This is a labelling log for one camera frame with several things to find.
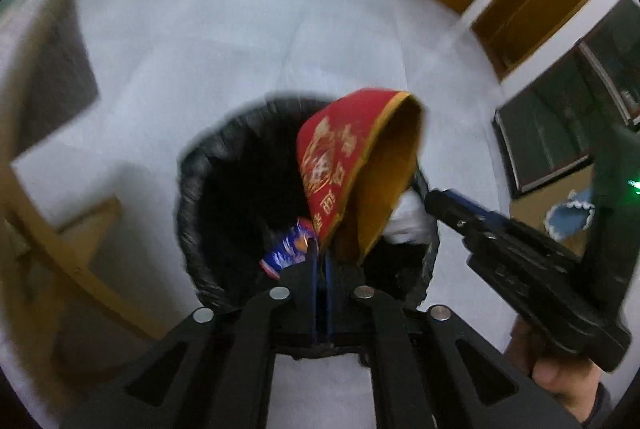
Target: gray floor tile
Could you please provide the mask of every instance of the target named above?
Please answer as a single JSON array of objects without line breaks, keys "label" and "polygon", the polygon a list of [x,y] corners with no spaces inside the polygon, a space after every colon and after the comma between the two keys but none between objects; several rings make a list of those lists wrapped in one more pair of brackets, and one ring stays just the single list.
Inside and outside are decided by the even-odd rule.
[{"label": "gray floor tile", "polygon": [[152,49],[152,41],[143,37],[100,38],[92,35],[85,41],[100,93],[94,105],[66,124],[54,138],[70,146],[94,149],[113,108]]},{"label": "gray floor tile", "polygon": [[287,63],[282,70],[278,89],[300,93],[311,93],[331,98],[340,98],[361,88],[391,88],[406,90],[406,85],[377,85],[363,79],[347,77],[323,70],[317,66]]},{"label": "gray floor tile", "polygon": [[481,126],[468,126],[428,108],[423,137],[418,160],[432,187],[456,189],[498,210],[497,184]]},{"label": "gray floor tile", "polygon": [[293,41],[289,60],[345,75],[363,85],[402,87],[402,51],[393,34],[341,19],[309,15]]},{"label": "gray floor tile", "polygon": [[472,126],[488,121],[492,104],[495,109],[493,88],[487,88],[483,79],[483,74],[469,70],[459,58],[445,58],[408,83],[408,88],[431,109]]},{"label": "gray floor tile", "polygon": [[310,0],[307,12],[385,34],[395,35],[397,30],[392,0]]},{"label": "gray floor tile", "polygon": [[277,356],[267,427],[373,429],[370,371],[356,355],[301,361]]},{"label": "gray floor tile", "polygon": [[281,67],[278,58],[212,41],[159,43],[111,114],[102,153],[175,174],[191,140],[273,91]]},{"label": "gray floor tile", "polygon": [[403,47],[435,48],[458,22],[459,16],[436,0],[394,0]]},{"label": "gray floor tile", "polygon": [[286,54],[305,0],[181,0],[166,22],[171,37],[216,40]]}]

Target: snack wrapper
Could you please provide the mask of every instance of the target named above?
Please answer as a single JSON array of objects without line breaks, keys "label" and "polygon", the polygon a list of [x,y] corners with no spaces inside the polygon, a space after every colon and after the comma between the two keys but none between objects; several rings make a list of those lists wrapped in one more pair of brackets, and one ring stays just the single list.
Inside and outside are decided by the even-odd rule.
[{"label": "snack wrapper", "polygon": [[315,243],[315,239],[316,235],[311,220],[298,218],[296,224],[260,260],[260,266],[271,279],[280,279],[283,268],[306,261],[309,243]]}]

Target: blue cloth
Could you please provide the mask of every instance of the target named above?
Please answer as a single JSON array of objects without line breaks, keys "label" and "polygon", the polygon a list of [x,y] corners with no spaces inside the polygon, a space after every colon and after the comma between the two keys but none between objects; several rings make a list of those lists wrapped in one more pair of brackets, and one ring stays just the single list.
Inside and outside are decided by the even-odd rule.
[{"label": "blue cloth", "polygon": [[556,241],[589,228],[595,212],[593,190],[571,191],[565,201],[551,207],[545,216],[546,232]]}]

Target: black trash bag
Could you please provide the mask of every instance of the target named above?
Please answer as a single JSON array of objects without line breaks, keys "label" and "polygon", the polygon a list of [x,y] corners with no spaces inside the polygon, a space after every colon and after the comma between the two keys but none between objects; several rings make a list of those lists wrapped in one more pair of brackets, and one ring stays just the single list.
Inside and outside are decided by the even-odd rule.
[{"label": "black trash bag", "polygon": [[[271,99],[201,136],[183,158],[178,241],[198,298],[214,312],[239,309],[273,286],[258,262],[299,216],[310,218],[296,137],[329,102]],[[424,200],[428,187],[419,171],[412,186]],[[393,245],[381,239],[364,265],[367,282],[411,304],[424,299],[433,247],[437,251],[436,243]],[[426,273],[425,265],[431,265]]]}]

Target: chair backrest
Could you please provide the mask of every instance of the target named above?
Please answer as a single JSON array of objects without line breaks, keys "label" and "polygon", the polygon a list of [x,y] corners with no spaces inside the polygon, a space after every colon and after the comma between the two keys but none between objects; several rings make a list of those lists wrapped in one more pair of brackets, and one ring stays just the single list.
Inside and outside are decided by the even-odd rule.
[{"label": "chair backrest", "polygon": [[9,228],[20,224],[12,211],[19,184],[10,163],[97,93],[74,0],[18,0],[0,16],[0,366],[45,428],[57,427],[73,393],[55,373],[54,334],[36,314],[37,298],[25,285],[24,262]]}]

